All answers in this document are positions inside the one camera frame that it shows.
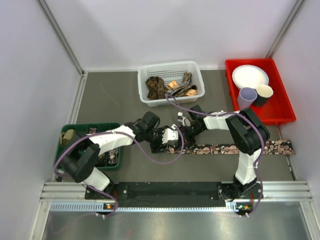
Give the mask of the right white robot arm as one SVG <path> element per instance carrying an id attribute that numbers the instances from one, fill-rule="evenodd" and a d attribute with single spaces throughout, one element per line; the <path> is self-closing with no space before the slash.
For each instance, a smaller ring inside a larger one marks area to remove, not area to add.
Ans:
<path id="1" fill-rule="evenodd" d="M 194 145 L 196 136 L 204 131 L 229 131 L 238 149 L 238 165 L 233 182 L 221 188 L 221 195 L 230 200 L 245 198 L 260 179 L 257 173 L 258 163 L 266 141 L 270 138 L 265 125 L 251 108 L 235 112 L 205 113 L 196 105 L 188 113 L 191 121 L 185 123 L 183 120 L 179 128 L 184 144 Z"/>

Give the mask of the pink floral dark tie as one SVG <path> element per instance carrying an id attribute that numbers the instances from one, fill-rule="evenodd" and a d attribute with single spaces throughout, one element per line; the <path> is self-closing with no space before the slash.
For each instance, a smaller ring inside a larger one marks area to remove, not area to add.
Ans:
<path id="1" fill-rule="evenodd" d="M 186 144 L 182 154 L 189 155 L 237 155 L 240 149 L 234 143 L 223 144 Z M 264 155 L 295 155 L 289 139 L 268 140 L 263 149 Z"/>

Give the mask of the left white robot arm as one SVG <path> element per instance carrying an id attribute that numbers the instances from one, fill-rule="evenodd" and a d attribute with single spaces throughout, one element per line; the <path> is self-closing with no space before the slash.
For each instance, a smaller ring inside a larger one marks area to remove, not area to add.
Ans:
<path id="1" fill-rule="evenodd" d="M 61 167 L 75 183 L 96 190 L 102 198 L 109 198 L 114 191 L 113 181 L 96 164 L 101 155 L 124 146 L 148 142 L 152 151 L 169 142 L 171 129 L 157 127 L 160 118 L 148 111 L 136 122 L 128 122 L 117 128 L 96 133 L 71 130 L 66 145 L 54 165 Z"/>

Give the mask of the white plastic basket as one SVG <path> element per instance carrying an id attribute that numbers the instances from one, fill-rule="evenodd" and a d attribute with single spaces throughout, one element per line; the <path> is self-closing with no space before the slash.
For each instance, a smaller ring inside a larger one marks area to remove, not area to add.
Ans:
<path id="1" fill-rule="evenodd" d="M 192 74 L 191 84 L 196 86 L 196 95 L 177 97 L 180 104 L 195 102 L 198 98 L 205 94 L 205 85 L 198 64 L 195 61 L 176 61 L 167 63 L 150 64 L 141 67 L 137 74 L 138 94 L 140 100 L 149 107 L 158 107 L 169 105 L 173 99 L 155 99 L 151 100 L 147 97 L 149 90 L 146 81 L 149 77 L 160 77 L 167 86 L 172 81 L 178 84 L 182 83 L 185 72 Z"/>

